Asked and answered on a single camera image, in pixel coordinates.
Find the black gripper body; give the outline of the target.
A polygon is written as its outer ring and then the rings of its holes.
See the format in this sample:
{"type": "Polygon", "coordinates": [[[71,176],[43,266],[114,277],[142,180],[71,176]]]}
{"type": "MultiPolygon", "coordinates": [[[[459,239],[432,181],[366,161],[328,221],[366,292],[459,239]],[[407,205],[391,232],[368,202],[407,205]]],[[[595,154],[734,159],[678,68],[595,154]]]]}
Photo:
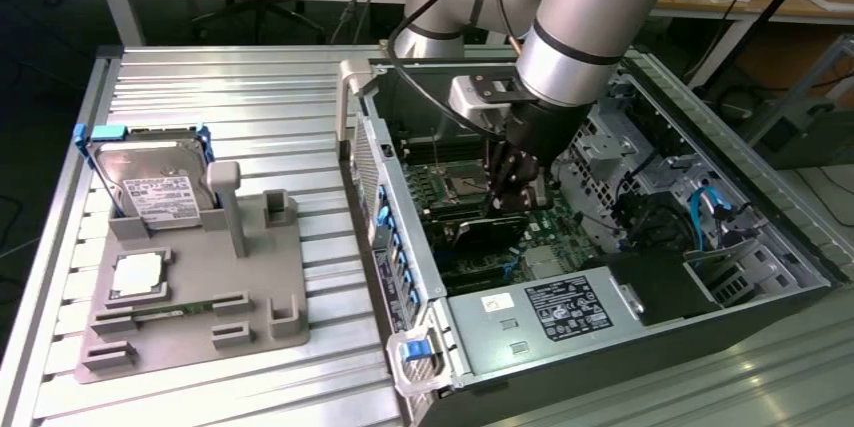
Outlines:
{"type": "Polygon", "coordinates": [[[506,117],[505,160],[522,154],[550,167],[569,148],[589,116],[589,105],[562,107],[543,101],[514,103],[506,117]]]}

